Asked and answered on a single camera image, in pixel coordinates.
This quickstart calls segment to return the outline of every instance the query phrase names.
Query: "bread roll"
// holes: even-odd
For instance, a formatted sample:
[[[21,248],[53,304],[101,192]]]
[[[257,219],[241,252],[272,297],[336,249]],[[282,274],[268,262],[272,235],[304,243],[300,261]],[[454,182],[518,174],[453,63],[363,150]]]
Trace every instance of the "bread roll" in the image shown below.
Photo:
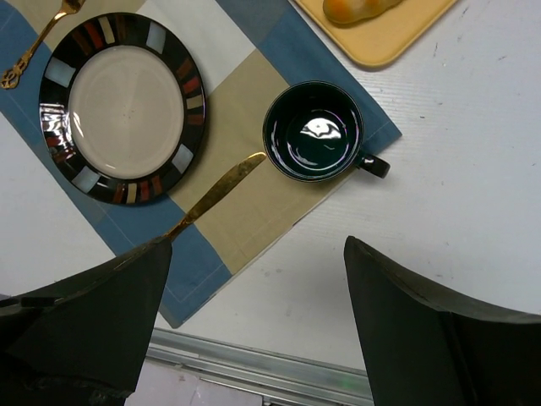
[[[323,11],[327,18],[338,24],[350,24],[370,19],[396,6],[402,0],[324,0]]]

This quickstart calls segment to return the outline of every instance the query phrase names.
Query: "mug handle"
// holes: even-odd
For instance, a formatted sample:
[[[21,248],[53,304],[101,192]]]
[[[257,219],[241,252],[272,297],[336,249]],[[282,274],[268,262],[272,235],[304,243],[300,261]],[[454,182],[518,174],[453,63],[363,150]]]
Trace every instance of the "mug handle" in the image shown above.
[[[361,154],[357,158],[357,167],[364,169],[377,176],[378,178],[384,178],[389,173],[391,165],[385,162],[383,159],[379,159],[377,156],[370,154]]]

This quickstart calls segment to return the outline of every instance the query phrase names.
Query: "yellow tray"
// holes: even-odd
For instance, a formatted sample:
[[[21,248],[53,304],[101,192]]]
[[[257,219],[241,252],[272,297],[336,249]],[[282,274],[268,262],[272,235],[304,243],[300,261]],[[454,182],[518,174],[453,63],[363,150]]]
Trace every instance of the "yellow tray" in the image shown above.
[[[356,63],[380,68],[397,59],[456,0],[404,0],[382,15],[341,27],[323,14],[323,0],[295,0]]]

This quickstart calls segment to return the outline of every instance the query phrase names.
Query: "black plate rim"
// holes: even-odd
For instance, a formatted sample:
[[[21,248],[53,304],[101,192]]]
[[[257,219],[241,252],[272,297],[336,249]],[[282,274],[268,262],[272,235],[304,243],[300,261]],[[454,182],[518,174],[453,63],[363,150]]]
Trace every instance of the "black plate rim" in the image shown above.
[[[115,28],[116,35],[114,35],[113,43],[107,42],[106,34],[100,23],[100,19],[103,18],[107,19],[111,33],[114,31],[113,26]],[[118,31],[118,21],[122,21],[123,34]],[[143,37],[141,36],[141,31],[134,32],[136,35],[128,37],[126,29],[129,28],[128,24],[131,24],[130,21],[135,22],[136,25],[148,25],[150,27],[153,23],[161,27],[166,33],[164,48],[162,50],[163,54],[148,47],[146,43],[142,41]],[[85,46],[84,48],[74,39],[75,36],[82,41]],[[77,58],[84,62],[77,64],[75,67],[70,66],[74,71],[68,85],[63,86],[48,79],[46,72],[51,61],[54,58],[58,59],[60,56],[59,50],[63,50],[62,46],[66,47],[66,42],[71,42],[72,48],[74,43],[77,42],[81,48],[80,52],[84,54],[77,56]],[[183,129],[175,151],[156,171],[144,177],[134,179],[114,178],[98,171],[79,151],[79,148],[77,148],[77,145],[69,133],[68,101],[71,87],[80,69],[98,52],[122,45],[141,47],[146,51],[151,52],[165,63],[171,70],[173,76],[177,79],[178,89],[183,98],[184,109]],[[176,58],[178,58],[179,61],[182,60],[182,63],[175,64]],[[61,95],[54,97],[51,94],[53,92],[49,91],[51,86],[53,86],[56,92],[60,92]],[[196,108],[188,109],[187,100],[195,97],[201,98],[201,105]],[[55,103],[55,99],[57,101],[60,99],[64,101],[64,103]],[[206,132],[208,121],[207,108],[205,84],[188,48],[166,26],[141,14],[125,12],[105,13],[94,16],[77,25],[58,43],[47,61],[41,77],[39,114],[41,133],[48,147],[49,155],[56,167],[73,186],[83,193],[106,203],[117,205],[145,204],[164,195],[167,191],[172,189],[189,170],[199,151]],[[192,154],[188,165],[183,168],[182,172],[172,163],[173,159],[178,154],[181,145],[184,145],[189,149]],[[83,178],[86,178],[87,180],[90,177],[90,184],[94,183],[93,186],[88,188],[87,184],[81,188],[80,179],[77,180],[78,176],[83,176]]]

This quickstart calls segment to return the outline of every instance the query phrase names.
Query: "gold knife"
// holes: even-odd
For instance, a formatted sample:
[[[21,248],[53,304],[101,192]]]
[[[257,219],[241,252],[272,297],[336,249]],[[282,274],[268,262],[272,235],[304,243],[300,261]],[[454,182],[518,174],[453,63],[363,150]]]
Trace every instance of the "gold knife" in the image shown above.
[[[171,242],[184,231],[189,225],[193,224],[198,218],[203,216],[216,203],[226,197],[235,187],[242,182],[260,163],[267,158],[264,152],[258,152],[249,156],[244,161],[235,165],[218,182],[212,186],[208,192],[198,201],[194,207],[186,213],[184,218],[177,223],[175,227],[164,234]]]

